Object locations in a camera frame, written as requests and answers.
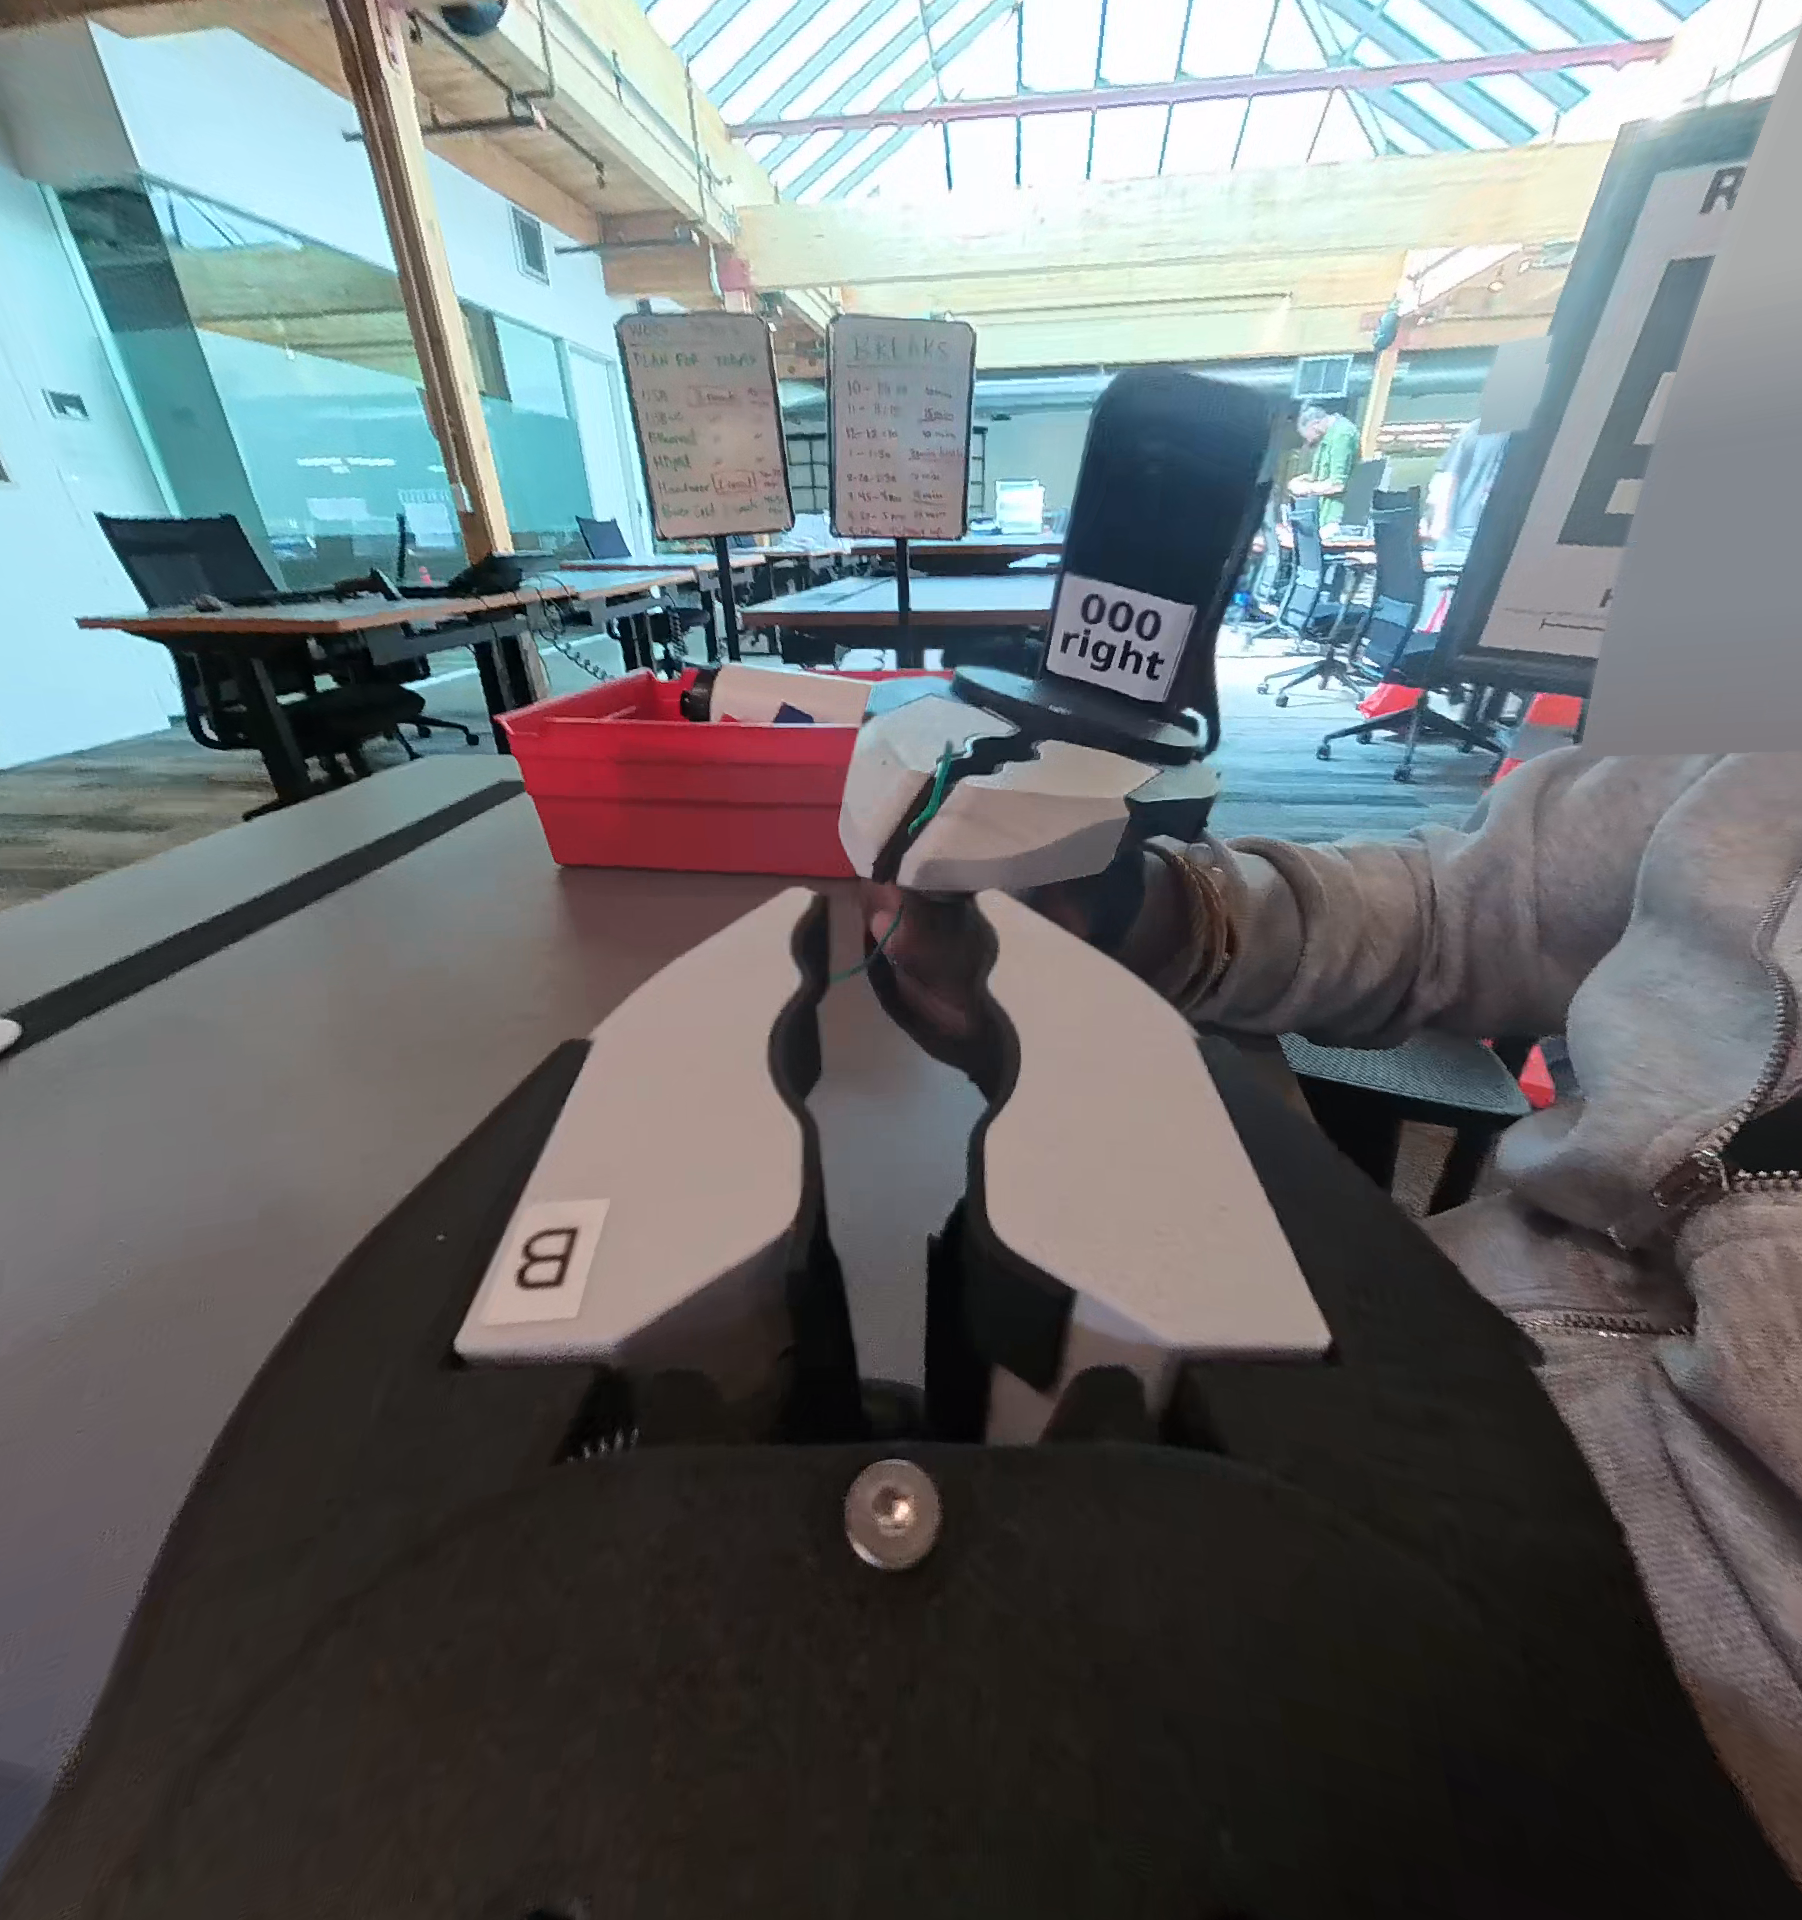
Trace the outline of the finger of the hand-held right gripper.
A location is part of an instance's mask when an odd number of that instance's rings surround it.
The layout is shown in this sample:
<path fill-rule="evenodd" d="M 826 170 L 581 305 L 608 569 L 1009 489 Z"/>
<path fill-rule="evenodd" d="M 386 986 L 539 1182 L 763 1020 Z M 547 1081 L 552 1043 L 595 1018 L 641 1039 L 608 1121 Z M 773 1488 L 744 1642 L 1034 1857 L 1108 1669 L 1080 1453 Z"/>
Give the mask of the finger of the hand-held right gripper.
<path fill-rule="evenodd" d="M 971 897 L 1097 876 L 1127 831 L 1129 798 L 1153 777 L 1142 759 L 1068 740 L 951 777 L 907 834 L 900 886 Z"/>
<path fill-rule="evenodd" d="M 840 800 L 840 847 L 851 874 L 874 884 L 895 879 L 943 752 L 962 759 L 982 741 L 1000 756 L 994 741 L 1018 736 L 1013 722 L 954 695 L 871 695 Z"/>

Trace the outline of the white desk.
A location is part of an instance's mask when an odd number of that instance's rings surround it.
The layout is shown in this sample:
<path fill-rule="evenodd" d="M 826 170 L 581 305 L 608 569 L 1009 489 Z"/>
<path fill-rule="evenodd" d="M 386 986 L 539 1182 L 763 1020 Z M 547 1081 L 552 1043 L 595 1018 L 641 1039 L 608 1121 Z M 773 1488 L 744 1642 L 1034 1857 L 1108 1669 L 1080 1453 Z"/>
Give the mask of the white desk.
<path fill-rule="evenodd" d="M 523 794 L 505 756 L 431 756 L 0 912 L 0 1020 L 105 1004 Z"/>

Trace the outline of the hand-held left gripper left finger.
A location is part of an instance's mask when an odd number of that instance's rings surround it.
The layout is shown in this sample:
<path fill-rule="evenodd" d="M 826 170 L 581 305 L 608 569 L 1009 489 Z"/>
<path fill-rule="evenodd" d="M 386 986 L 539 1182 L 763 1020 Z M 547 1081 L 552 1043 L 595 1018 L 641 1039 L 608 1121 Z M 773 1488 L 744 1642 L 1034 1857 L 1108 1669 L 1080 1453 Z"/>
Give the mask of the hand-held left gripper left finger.
<path fill-rule="evenodd" d="M 787 886 L 590 1034 L 456 1332 L 467 1366 L 775 1370 L 821 1217 L 826 897 Z"/>

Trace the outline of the person's right hand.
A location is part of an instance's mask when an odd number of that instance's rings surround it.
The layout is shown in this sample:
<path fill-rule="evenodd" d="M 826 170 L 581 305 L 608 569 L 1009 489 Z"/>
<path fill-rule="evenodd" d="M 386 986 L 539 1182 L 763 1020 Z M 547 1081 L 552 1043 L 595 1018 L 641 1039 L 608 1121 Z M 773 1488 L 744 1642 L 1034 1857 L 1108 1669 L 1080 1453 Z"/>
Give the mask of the person's right hand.
<path fill-rule="evenodd" d="M 1145 899 L 1152 837 L 1120 851 L 1095 874 L 1020 892 L 1020 901 L 1078 942 L 1145 978 Z M 985 931 L 966 895 L 907 892 L 891 881 L 860 890 L 874 990 L 893 1020 L 927 1055 L 971 1074 L 983 1061 Z"/>

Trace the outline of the red plastic bin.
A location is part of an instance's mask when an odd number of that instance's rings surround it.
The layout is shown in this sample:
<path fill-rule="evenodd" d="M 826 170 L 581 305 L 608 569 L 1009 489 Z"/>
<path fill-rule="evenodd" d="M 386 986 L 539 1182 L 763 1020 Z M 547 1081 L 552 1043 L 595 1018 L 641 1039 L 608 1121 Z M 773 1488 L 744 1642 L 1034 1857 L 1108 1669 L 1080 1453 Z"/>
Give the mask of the red plastic bin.
<path fill-rule="evenodd" d="M 947 674 L 925 669 L 840 674 L 877 682 L 874 698 L 951 688 Z M 552 859 L 563 867 L 853 876 L 840 843 L 840 808 L 862 726 L 691 723 L 678 714 L 683 675 L 634 669 L 504 714 Z"/>

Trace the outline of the whiteboard with red notes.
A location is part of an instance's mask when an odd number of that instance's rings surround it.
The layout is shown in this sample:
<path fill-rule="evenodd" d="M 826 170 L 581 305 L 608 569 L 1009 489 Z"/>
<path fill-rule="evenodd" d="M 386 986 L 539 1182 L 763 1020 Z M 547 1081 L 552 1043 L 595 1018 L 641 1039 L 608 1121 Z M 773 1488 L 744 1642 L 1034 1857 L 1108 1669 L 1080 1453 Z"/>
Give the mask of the whiteboard with red notes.
<path fill-rule="evenodd" d="M 840 312 L 826 330 L 827 522 L 890 548 L 911 579 L 913 546 L 968 529 L 976 333 L 959 319 Z"/>
<path fill-rule="evenodd" d="M 730 543 L 781 536 L 796 511 L 769 324 L 730 310 L 628 312 L 614 324 L 657 540 L 716 562 L 726 658 L 740 655 Z"/>

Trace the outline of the person's grey hoodie torso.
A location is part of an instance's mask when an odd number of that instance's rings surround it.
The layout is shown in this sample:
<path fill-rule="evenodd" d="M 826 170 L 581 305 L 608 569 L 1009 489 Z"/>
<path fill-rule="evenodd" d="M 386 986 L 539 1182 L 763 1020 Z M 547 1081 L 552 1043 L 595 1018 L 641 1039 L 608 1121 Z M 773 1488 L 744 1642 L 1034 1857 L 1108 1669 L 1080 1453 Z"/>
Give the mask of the person's grey hoodie torso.
<path fill-rule="evenodd" d="M 1802 753 L 1557 749 L 1492 794 L 1485 984 L 1579 1094 L 1434 1243 L 1540 1351 L 1703 1732 L 1802 1886 Z"/>

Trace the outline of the white bottle black cap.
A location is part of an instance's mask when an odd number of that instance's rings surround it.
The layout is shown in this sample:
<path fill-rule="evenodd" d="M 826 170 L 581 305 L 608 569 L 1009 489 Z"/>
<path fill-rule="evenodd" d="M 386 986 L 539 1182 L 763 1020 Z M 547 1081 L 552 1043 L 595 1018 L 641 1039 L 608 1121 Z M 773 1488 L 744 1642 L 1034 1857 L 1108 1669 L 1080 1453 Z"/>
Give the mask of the white bottle black cap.
<path fill-rule="evenodd" d="M 679 683 L 678 714 L 691 723 L 843 726 L 856 730 L 879 683 L 786 665 L 728 661 L 693 665 Z"/>

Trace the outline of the person's right forearm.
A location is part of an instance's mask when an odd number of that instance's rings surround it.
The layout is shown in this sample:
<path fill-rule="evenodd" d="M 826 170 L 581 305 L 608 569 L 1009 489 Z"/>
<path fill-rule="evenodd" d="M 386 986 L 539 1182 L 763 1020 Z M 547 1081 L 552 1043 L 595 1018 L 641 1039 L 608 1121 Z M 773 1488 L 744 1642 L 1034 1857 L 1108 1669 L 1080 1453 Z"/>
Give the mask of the person's right forearm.
<path fill-rule="evenodd" d="M 1741 753 L 1559 748 L 1465 828 L 1191 842 L 1223 876 L 1233 955 L 1191 1018 L 1325 1043 L 1540 1035 L 1633 919 L 1650 843 Z"/>

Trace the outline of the gold bangles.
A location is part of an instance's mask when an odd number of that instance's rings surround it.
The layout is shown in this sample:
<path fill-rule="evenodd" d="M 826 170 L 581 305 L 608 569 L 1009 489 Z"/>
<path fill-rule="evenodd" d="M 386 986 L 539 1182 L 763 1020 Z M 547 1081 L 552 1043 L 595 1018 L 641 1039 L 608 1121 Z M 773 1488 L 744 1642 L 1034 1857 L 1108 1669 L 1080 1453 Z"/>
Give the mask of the gold bangles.
<path fill-rule="evenodd" d="M 1235 955 L 1223 876 L 1204 846 L 1145 849 L 1142 971 L 1176 1011 L 1193 1016 L 1221 987 Z"/>

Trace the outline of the black office chair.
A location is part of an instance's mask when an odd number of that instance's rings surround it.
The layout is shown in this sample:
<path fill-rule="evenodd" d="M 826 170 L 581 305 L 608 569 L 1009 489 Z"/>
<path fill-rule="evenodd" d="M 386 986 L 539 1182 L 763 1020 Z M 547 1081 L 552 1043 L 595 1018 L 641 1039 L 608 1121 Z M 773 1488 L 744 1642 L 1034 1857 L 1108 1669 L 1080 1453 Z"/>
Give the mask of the black office chair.
<path fill-rule="evenodd" d="M 1388 732 L 1399 741 L 1392 768 L 1392 780 L 1399 785 L 1413 782 L 1421 745 L 1448 743 L 1464 756 L 1488 753 L 1500 759 L 1498 732 L 1440 710 L 1443 701 L 1464 693 L 1464 683 L 1453 664 L 1453 646 L 1442 628 L 1427 624 L 1431 579 L 1423 563 L 1415 493 L 1371 513 L 1371 546 L 1371 597 L 1349 661 L 1362 665 L 1378 689 L 1404 692 L 1407 703 L 1390 712 L 1362 712 L 1354 723 L 1325 732 L 1316 745 L 1316 757 L 1328 761 L 1338 743 L 1370 745 L 1376 733 Z"/>
<path fill-rule="evenodd" d="M 1283 679 L 1268 677 L 1257 683 L 1257 693 L 1272 698 L 1274 707 L 1286 707 L 1298 686 L 1352 686 L 1346 664 L 1346 591 L 1336 586 L 1342 575 L 1340 563 L 1331 562 L 1324 541 L 1320 510 L 1325 497 L 1321 493 L 1298 493 L 1289 502 L 1288 532 L 1292 537 L 1292 569 L 1288 588 L 1266 621 L 1257 638 L 1288 638 L 1298 646 L 1314 643 L 1317 647 L 1314 661 Z"/>
<path fill-rule="evenodd" d="M 369 572 L 332 588 L 279 588 L 257 556 L 238 515 L 209 517 L 118 517 L 97 513 L 104 540 L 140 591 L 148 612 L 215 606 L 271 609 L 313 604 L 324 597 L 398 597 L 383 572 Z M 255 752 L 260 740 L 247 722 L 236 669 L 195 651 L 174 651 L 171 665 L 182 701 L 182 723 L 209 752 Z M 373 664 L 326 668 L 316 664 L 309 639 L 296 639 L 263 658 L 260 668 L 286 726 L 302 749 L 330 777 L 339 765 L 363 777 L 362 743 L 386 738 L 409 752 L 405 730 L 422 738 L 452 733 L 469 748 L 481 733 L 434 715 L 412 682 L 430 674 L 426 660 L 379 668 Z"/>

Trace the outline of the black white sign board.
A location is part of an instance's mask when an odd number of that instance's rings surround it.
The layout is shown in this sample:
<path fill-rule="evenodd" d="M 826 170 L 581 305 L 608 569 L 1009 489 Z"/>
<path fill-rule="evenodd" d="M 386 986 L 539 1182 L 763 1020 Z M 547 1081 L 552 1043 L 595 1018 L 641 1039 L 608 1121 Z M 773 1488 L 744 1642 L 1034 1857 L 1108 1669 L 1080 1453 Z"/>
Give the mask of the black white sign board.
<path fill-rule="evenodd" d="M 1538 397 L 1443 621 L 1460 675 L 1589 692 L 1682 354 L 1772 104 L 1690 107 L 1613 137 Z"/>

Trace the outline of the wooden table black legs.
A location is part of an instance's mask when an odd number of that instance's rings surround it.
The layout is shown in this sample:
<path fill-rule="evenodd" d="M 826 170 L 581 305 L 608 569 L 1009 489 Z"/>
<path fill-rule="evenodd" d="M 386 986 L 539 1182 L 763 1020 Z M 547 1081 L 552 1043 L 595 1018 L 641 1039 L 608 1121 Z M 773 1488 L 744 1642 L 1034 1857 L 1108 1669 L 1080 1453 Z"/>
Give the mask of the wooden table black legs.
<path fill-rule="evenodd" d="M 539 703 L 543 664 L 536 618 L 570 608 L 652 612 L 664 588 L 695 582 L 691 568 L 617 568 L 561 574 L 494 594 L 290 597 L 238 606 L 214 599 L 180 608 L 85 616 L 84 632 L 118 632 L 159 646 L 174 661 L 183 723 L 200 748 L 263 761 L 267 812 L 303 803 L 368 777 L 362 745 L 434 723 L 408 683 L 335 683 L 278 695 L 276 660 L 379 665 L 465 647 L 500 752 L 511 753 L 504 715 Z"/>
<path fill-rule="evenodd" d="M 1018 658 L 1048 629 L 1054 572 L 982 575 L 840 578 L 777 594 L 740 609 L 748 632 L 771 635 L 781 660 L 834 665 L 874 654 L 923 665 L 929 654 L 955 664 L 1006 651 Z"/>

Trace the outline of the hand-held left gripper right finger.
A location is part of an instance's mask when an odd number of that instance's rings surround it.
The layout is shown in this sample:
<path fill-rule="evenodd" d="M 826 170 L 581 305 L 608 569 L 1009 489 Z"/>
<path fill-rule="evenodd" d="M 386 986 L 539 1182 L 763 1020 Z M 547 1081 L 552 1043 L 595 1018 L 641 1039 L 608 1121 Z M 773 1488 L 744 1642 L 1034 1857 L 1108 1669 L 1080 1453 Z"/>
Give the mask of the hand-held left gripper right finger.
<path fill-rule="evenodd" d="M 1160 1424 L 1202 1363 L 1321 1363 L 1334 1333 L 1184 1018 L 1002 890 L 968 1147 L 980 1434 L 1035 1444 L 1082 1375 Z"/>

